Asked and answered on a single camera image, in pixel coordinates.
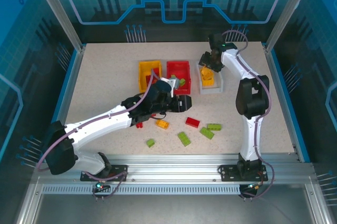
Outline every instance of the yellow container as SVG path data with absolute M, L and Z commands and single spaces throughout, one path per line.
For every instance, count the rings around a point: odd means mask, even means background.
M 201 82 L 202 82 L 202 86 L 212 86 L 214 85 L 214 74 L 212 75 L 212 77 L 209 80 L 205 80 L 203 75 L 202 75 L 202 68 L 200 69 L 200 76 L 201 76 Z
M 138 84 L 139 91 L 145 92 L 147 88 L 146 77 L 151 75 L 151 69 L 159 69 L 159 77 L 162 77 L 162 64 L 160 61 L 144 61 L 139 62 Z

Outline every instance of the robotic arm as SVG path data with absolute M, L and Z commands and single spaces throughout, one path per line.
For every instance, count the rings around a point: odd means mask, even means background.
M 235 104 L 238 113 L 242 115 L 244 138 L 237 168 L 241 179 L 245 179 L 262 170 L 262 162 L 255 151 L 254 130 L 256 126 L 256 145 L 260 155 L 262 118 L 259 119 L 257 125 L 255 125 L 255 121 L 257 117 L 265 113 L 269 106 L 265 90 L 252 73 L 259 76 L 268 89 L 269 79 L 266 75 L 260 76 L 253 71 L 241 55 L 237 53 L 237 47 L 233 43 L 225 43 L 221 34 L 210 35 L 209 43 L 212 51 L 211 53 L 205 52 L 202 55 L 199 65 L 206 66 L 215 72 L 219 72 L 226 66 L 240 80 Z
M 161 78 L 152 84 L 145 99 L 136 108 L 133 107 L 141 98 L 127 98 L 115 108 L 85 121 L 63 126 L 60 121 L 52 123 L 45 136 L 44 151 L 61 136 L 75 129 L 69 138 L 65 138 L 46 156 L 52 174 L 61 174 L 69 169 L 85 170 L 99 178 L 106 178 L 111 172 L 111 165 L 103 153 L 89 153 L 80 150 L 87 143 L 115 130 L 128 128 L 137 123 L 147 121 L 152 114 L 165 115 L 166 112 L 184 112 L 192 106 L 188 95 L 176 96 L 173 89 L 178 88 L 179 79 Z

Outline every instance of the cable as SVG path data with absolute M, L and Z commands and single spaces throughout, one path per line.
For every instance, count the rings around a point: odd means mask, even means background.
M 271 100 L 270 93 L 269 93 L 269 90 L 268 90 L 267 86 L 265 86 L 265 84 L 263 83 L 263 81 L 262 81 L 257 75 L 255 75 L 253 72 L 251 72 L 251 71 L 246 67 L 246 65 L 244 65 L 244 63 L 240 60 L 240 58 L 238 57 L 238 54 L 239 54 L 241 51 L 245 50 L 245 49 L 248 47 L 248 39 L 247 39 L 246 35 L 244 35 L 242 32 L 237 31 L 237 30 L 228 30 L 228 31 L 222 33 L 222 36 L 223 36 L 224 34 L 227 34 L 227 33 L 239 33 L 239 34 L 241 34 L 241 35 L 243 36 L 243 38 L 245 39 L 246 45 L 245 45 L 242 49 L 240 49 L 240 50 L 237 51 L 235 57 L 236 57 L 237 61 L 239 62 L 239 64 L 240 64 L 240 65 L 241 65 L 241 66 L 242 66 L 242 67 L 243 67 L 249 74 L 251 74 L 253 77 L 255 77 L 255 78 L 258 80 L 258 82 L 261 84 L 261 86 L 263 87 L 264 91 L 266 92 L 267 97 L 268 97 L 268 102 L 269 102 L 269 106 L 268 106 L 266 112 L 265 112 L 264 114 L 262 114 L 262 115 L 260 115 L 259 117 L 256 118 L 256 120 L 255 120 L 255 128 L 254 128 L 254 149 L 255 149 L 255 153 L 256 153 L 257 157 L 261 160 L 261 162 L 263 162 L 263 163 L 265 163 L 266 165 L 268 165 L 268 166 L 271 168 L 271 170 L 272 170 L 272 180 L 271 180 L 269 186 L 268 186 L 267 189 L 266 189 L 264 192 L 262 192 L 260 195 L 254 197 L 254 199 L 258 199 L 258 198 L 262 197 L 264 194 L 266 194 L 266 193 L 270 190 L 270 187 L 273 185 L 274 179 L 275 179 L 275 170 L 274 170 L 274 167 L 273 167 L 270 163 L 268 163 L 268 162 L 266 162 L 265 160 L 263 160 L 263 158 L 261 157 L 261 155 L 259 154 L 259 152 L 258 152 L 258 150 L 257 150 L 257 127 L 258 127 L 258 124 L 257 124 L 257 123 L 259 122 L 259 120 L 260 120 L 261 118 L 263 118 L 263 117 L 265 117 L 265 116 L 267 116 L 267 115 L 269 114 L 270 109 L 271 109 L 271 107 L 272 107 L 272 100 Z
M 86 174 L 87 174 L 87 176 L 89 176 L 89 177 L 91 177 L 92 179 L 97 179 L 96 177 L 94 177 L 93 175 L 91 175 L 90 173 L 88 173 L 88 172 L 85 172 Z M 109 197 L 111 197 L 113 194 L 115 194 L 115 192 L 118 190 L 118 188 L 121 186 L 121 184 L 122 184 L 122 181 L 125 179 L 125 177 L 126 177 L 126 174 L 127 174 L 127 172 L 126 171 L 123 171 L 123 172 L 121 172 L 121 173 L 119 173 L 119 174 L 117 174 L 117 175 L 115 175 L 115 176 L 113 176 L 113 177 L 111 177 L 111 178 L 109 178 L 109 180 L 111 180 L 111 179 L 114 179 L 114 178 L 118 178 L 118 177 L 120 177 L 121 175 L 123 175 L 123 177 L 121 178 L 121 180 L 120 180 L 120 182 L 118 183 L 118 185 L 116 186 L 116 188 L 108 195 L 108 196 L 101 196 L 101 197 L 98 197 L 96 194 L 95 194 L 95 190 L 93 190 L 93 196 L 96 198 L 96 200 L 97 199 L 99 199 L 99 198 L 102 198 L 102 200 L 104 200 L 104 199 L 107 199 L 107 198 L 109 198 Z
M 155 74 L 153 70 L 151 70 L 151 71 L 153 72 L 153 76 L 154 76 L 157 80 L 160 80 L 160 77 L 157 76 L 157 74 Z
M 251 194 L 251 193 L 248 193 L 248 192 L 244 192 L 243 194 L 246 194 L 246 195 L 248 195 L 248 196 L 251 196 L 252 198 L 256 198 L 255 197 L 255 195 L 254 194 Z M 277 205 L 275 205 L 272 201 L 270 201 L 270 200 L 267 200 L 267 199 L 265 199 L 265 198 L 260 198 L 262 201 L 264 201 L 264 202 L 266 202 L 266 203 L 268 203 L 268 204 L 271 204 L 277 211 L 279 211 L 280 212 L 280 214 L 282 214 L 290 223 L 292 223 L 292 224 L 295 224 L 295 222 L 292 220 L 292 219 L 290 219 L 290 217 L 288 217 L 286 214 L 285 214 L 285 212 L 283 212 Z
M 163 116 L 162 118 L 156 118 L 156 117 L 150 117 L 151 119 L 154 119 L 154 120 L 163 120 L 164 118 L 166 118 L 166 115 L 167 114 L 165 114 L 165 116 Z
M 92 119 L 92 120 L 89 120 L 81 125 L 78 126 L 78 128 L 74 128 L 73 130 L 69 131 L 68 133 L 66 133 L 65 135 L 61 136 L 57 141 L 55 141 L 47 150 L 46 152 L 44 152 L 44 154 L 42 155 L 42 157 L 40 158 L 40 160 L 38 161 L 37 163 L 37 170 L 38 171 L 46 171 L 48 170 L 49 168 L 45 168 L 45 169 L 40 169 L 41 167 L 41 164 L 42 162 L 44 161 L 44 159 L 47 157 L 47 155 L 52 151 L 52 149 L 57 146 L 61 141 L 63 141 L 64 139 L 66 139 L 69 135 L 71 135 L 72 133 L 75 133 L 77 132 L 79 129 L 82 129 L 83 127 L 91 124 L 91 123 L 94 123 L 96 121 L 99 121 L 99 120 L 102 120 L 102 119 L 106 119 L 106 118 L 110 118 L 112 116 L 116 116 L 116 115 L 120 115 L 120 114 L 123 114 L 125 112 L 129 112 L 133 109 L 135 109 L 137 106 L 139 106 L 143 100 L 145 99 L 146 95 L 148 94 L 148 91 L 151 87 L 151 84 L 152 84 L 152 81 L 153 81 L 153 77 L 154 77 L 155 73 L 153 72 L 153 70 L 151 70 L 151 77 L 150 77 L 150 81 L 148 83 L 148 86 L 146 88 L 146 91 L 144 93 L 144 95 L 142 96 L 142 98 L 132 107 L 124 110 L 124 111 L 120 111 L 120 112 L 115 112 L 115 113 L 111 113 L 111 114 L 107 114 L 107 115 L 103 115 L 103 116 L 100 116 L 98 118 L 95 118 L 95 119 Z

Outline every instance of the speckled table surface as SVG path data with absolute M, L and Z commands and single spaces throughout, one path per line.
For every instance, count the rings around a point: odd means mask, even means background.
M 236 45 L 240 48 L 244 44 L 238 42 Z M 170 126 L 167 130 L 157 127 L 155 120 L 149 120 L 144 122 L 142 129 L 133 126 L 112 132 L 87 144 L 83 149 L 105 154 L 239 153 L 243 137 L 242 119 L 235 107 L 239 81 L 224 68 L 224 92 L 199 94 L 195 63 L 209 50 L 207 42 L 87 44 L 66 123 L 86 120 L 106 112 L 139 93 L 139 61 L 161 60 L 163 76 L 166 76 L 166 61 L 188 60 L 193 106 L 184 113 L 168 113 L 165 121 Z M 261 152 L 294 152 L 262 44 L 249 43 L 241 55 L 251 68 L 261 75 L 266 74 L 270 79 L 272 109 L 262 123 Z M 188 116 L 201 121 L 199 129 L 185 125 Z M 215 132 L 212 140 L 199 133 L 200 128 L 207 123 L 223 125 L 223 129 Z M 177 137 L 181 131 L 191 139 L 191 144 L 187 147 Z M 150 138 L 155 140 L 155 145 L 148 148 L 146 141 Z

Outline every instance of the blue wall panel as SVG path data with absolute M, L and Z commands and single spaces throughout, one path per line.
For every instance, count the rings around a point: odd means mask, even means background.
M 39 157 L 24 139 L 49 125 L 73 48 L 46 0 L 0 8 L 0 223 L 15 223 Z
M 275 46 L 304 141 L 318 174 L 337 172 L 335 0 L 301 0 Z
M 61 0 L 61 2 L 82 42 L 86 43 L 130 42 L 124 31 L 128 32 L 126 26 L 132 24 L 146 28 L 147 41 L 153 42 L 203 41 L 209 33 L 231 28 L 243 30 L 245 24 L 250 26 L 248 34 L 250 40 L 265 41 L 287 0 Z

